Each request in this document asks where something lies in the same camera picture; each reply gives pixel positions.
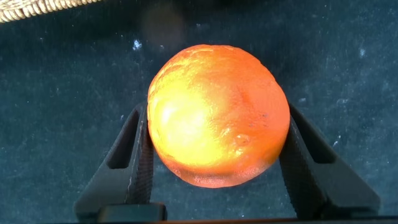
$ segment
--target orange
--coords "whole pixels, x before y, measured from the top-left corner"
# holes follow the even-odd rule
[[[275,78],[236,47],[196,45],[172,57],[148,92],[148,126],[162,162],[200,187],[242,184],[278,158],[290,123]]]

